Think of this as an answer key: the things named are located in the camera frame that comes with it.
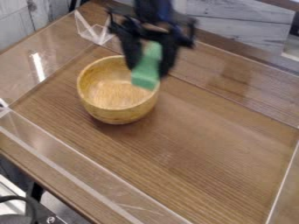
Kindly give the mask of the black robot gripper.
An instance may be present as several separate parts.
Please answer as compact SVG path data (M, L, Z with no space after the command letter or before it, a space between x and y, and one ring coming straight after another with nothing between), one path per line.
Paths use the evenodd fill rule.
M117 6L107 9L109 29L119 34L126 64L133 70L143 56L141 39L161 42L163 57L159 76L163 78L174 68L179 46L193 47L196 19L174 9L173 0L134 0L134 7Z

